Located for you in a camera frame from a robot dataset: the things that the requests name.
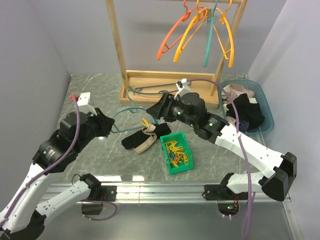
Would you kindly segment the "black underwear back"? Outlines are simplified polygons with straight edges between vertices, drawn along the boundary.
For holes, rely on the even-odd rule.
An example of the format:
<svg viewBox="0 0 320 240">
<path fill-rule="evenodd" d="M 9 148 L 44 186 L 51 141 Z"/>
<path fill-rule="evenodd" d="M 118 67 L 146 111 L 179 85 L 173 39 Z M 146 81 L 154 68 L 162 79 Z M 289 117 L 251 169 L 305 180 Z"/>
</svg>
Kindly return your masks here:
<svg viewBox="0 0 320 240">
<path fill-rule="evenodd" d="M 124 138 L 121 144 L 126 150 L 134 150 L 137 154 L 141 154 L 159 140 L 160 137 L 169 135 L 171 132 L 167 123 L 149 124 Z"/>
</svg>

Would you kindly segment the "black underwear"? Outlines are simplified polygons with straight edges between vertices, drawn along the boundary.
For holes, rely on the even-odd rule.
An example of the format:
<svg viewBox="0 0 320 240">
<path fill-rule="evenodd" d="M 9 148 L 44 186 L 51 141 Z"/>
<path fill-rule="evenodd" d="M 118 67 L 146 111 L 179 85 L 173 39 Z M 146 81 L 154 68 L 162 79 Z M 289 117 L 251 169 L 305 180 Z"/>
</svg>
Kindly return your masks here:
<svg viewBox="0 0 320 240">
<path fill-rule="evenodd" d="M 261 112 L 259 103 L 251 103 L 246 93 L 240 94 L 233 100 L 236 107 L 238 118 L 240 121 L 245 121 L 249 124 L 249 129 L 259 127 L 265 120 Z"/>
<path fill-rule="evenodd" d="M 171 132 L 167 123 L 149 124 L 124 138 L 121 144 L 126 150 L 134 150 L 137 154 L 141 154 L 159 140 L 160 137 L 169 135 Z"/>
</svg>

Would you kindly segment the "white underwear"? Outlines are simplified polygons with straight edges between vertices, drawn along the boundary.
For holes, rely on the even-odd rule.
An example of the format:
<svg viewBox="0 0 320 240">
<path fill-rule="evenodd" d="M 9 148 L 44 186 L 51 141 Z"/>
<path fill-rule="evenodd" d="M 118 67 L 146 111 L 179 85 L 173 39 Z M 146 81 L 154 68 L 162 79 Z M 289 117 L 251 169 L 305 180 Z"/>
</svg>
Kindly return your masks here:
<svg viewBox="0 0 320 240">
<path fill-rule="evenodd" d="M 248 99 L 251 104 L 257 104 L 257 100 L 254 97 Z"/>
</svg>

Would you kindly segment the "black underwear front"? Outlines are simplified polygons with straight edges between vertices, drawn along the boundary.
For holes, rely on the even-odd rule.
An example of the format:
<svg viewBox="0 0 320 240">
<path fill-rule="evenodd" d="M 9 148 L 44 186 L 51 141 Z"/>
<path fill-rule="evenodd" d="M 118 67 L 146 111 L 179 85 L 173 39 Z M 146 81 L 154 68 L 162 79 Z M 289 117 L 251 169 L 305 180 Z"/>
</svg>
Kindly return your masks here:
<svg viewBox="0 0 320 240">
<path fill-rule="evenodd" d="M 249 129 L 259 127 L 265 120 L 261 112 L 259 103 L 251 103 L 246 93 L 240 94 L 233 100 L 236 107 L 238 118 L 240 121 L 245 121 L 249 124 Z"/>
</svg>

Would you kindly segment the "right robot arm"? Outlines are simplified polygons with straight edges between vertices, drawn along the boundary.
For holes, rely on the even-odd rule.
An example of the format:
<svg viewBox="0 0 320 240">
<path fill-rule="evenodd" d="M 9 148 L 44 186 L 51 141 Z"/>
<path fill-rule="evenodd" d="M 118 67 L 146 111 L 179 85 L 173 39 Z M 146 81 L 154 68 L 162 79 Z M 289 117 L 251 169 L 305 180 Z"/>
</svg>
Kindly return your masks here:
<svg viewBox="0 0 320 240">
<path fill-rule="evenodd" d="M 258 169 L 254 173 L 228 173 L 219 186 L 224 199 L 256 192 L 275 201 L 285 200 L 297 176 L 297 157 L 293 153 L 274 151 L 237 131 L 227 120 L 208 112 L 196 92 L 178 97 L 165 93 L 146 112 L 157 120 L 180 121 L 192 127 L 201 139 L 231 151 Z"/>
</svg>

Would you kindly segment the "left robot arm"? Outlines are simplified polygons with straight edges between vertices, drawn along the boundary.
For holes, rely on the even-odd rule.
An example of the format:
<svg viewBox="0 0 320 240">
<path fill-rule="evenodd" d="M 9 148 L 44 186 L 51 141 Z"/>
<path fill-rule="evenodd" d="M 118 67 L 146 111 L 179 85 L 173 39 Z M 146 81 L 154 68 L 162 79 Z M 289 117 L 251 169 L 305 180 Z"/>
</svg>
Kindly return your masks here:
<svg viewBox="0 0 320 240">
<path fill-rule="evenodd" d="M 49 223 L 77 202 L 101 204 L 115 200 L 115 189 L 106 190 L 95 176 L 87 173 L 67 190 L 41 201 L 54 180 L 90 141 L 108 136 L 114 123 L 99 108 L 96 114 L 71 112 L 60 122 L 59 129 L 39 146 L 22 185 L 0 213 L 2 240 L 36 240 Z"/>
</svg>

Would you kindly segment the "yellow clothespin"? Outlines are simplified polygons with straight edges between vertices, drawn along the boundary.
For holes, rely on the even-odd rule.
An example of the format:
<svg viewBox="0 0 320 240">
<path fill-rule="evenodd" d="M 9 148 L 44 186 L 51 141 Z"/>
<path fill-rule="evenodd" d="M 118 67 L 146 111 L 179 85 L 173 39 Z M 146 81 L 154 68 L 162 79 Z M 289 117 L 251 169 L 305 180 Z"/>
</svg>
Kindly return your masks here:
<svg viewBox="0 0 320 240">
<path fill-rule="evenodd" d="M 142 121 L 140 122 L 140 124 L 144 127 L 148 127 L 150 125 L 150 123 L 145 117 L 142 118 Z"/>
</svg>

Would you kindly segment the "orange clothes hanger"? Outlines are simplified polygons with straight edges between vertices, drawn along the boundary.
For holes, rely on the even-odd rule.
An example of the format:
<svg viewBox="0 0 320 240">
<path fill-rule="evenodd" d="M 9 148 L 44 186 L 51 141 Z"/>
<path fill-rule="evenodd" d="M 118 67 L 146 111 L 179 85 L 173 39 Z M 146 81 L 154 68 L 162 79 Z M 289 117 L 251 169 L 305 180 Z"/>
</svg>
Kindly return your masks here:
<svg viewBox="0 0 320 240">
<path fill-rule="evenodd" d="M 184 7 L 184 14 L 175 22 L 175 24 L 171 27 L 171 29 L 168 31 L 168 33 L 166 34 L 166 36 L 164 37 L 158 52 L 157 52 L 157 56 L 156 59 L 159 61 L 162 57 L 162 55 L 164 55 L 165 53 L 167 53 L 169 50 L 171 50 L 176 44 L 179 45 L 180 40 L 183 36 L 183 34 L 178 37 L 173 43 L 168 44 L 168 40 L 170 39 L 170 37 L 172 36 L 172 34 L 175 32 L 175 30 L 177 29 L 177 27 L 181 24 L 181 23 L 185 23 L 187 20 L 190 19 L 190 17 L 192 16 L 192 14 L 196 14 L 196 6 L 193 8 L 189 8 L 188 4 L 187 4 L 187 0 L 183 0 L 182 1 L 183 7 Z"/>
</svg>

